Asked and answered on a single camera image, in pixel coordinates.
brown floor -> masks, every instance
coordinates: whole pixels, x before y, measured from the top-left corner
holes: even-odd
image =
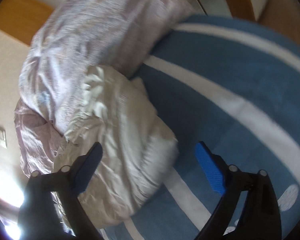
[[[300,45],[300,4],[297,0],[269,0],[259,23]]]

wall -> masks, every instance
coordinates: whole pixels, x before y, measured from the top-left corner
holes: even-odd
[[[20,168],[13,118],[19,100],[18,78],[28,51],[28,46],[0,31],[0,126],[6,130],[8,145],[0,147],[0,198],[16,205],[27,178]]]

light switch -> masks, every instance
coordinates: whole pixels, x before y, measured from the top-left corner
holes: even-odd
[[[0,127],[0,146],[7,149],[6,131]]]

fabric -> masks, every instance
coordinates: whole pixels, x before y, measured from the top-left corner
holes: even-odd
[[[221,197],[195,157],[201,140],[228,165],[268,172],[287,236],[300,219],[300,47],[240,20],[191,16],[174,29],[136,76],[175,133],[180,156],[164,186],[129,223],[105,228],[107,237],[196,237]],[[227,232],[235,229],[245,197]],[[142,238],[130,234],[135,231]]]
[[[161,186],[178,150],[140,80],[132,83],[108,66],[88,68],[82,103],[65,132],[53,171],[72,165],[96,141],[102,145],[102,160],[78,199],[93,225],[103,228],[140,209]]]
[[[185,0],[67,0],[57,8],[34,36],[19,78],[23,172],[51,172],[89,66],[132,75],[170,26],[192,12]]]

white stripe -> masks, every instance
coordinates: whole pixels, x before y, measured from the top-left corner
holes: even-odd
[[[144,63],[190,86],[240,122],[274,153],[300,184],[300,146],[266,113],[244,98],[178,65],[154,56]]]
[[[142,235],[139,233],[138,229],[134,225],[131,218],[124,221],[124,225],[126,226],[126,229],[128,230],[130,236],[133,240],[144,240]]]
[[[201,33],[236,41],[270,54],[300,73],[300,57],[293,54],[290,50],[257,35],[209,24],[183,23],[177,25],[174,29],[177,31]]]
[[[175,169],[165,180],[164,185],[177,202],[181,210],[191,220],[196,228],[201,230],[211,214],[199,199],[191,192]]]
[[[104,229],[100,229],[101,235],[103,237],[104,240],[109,240],[106,231]]]

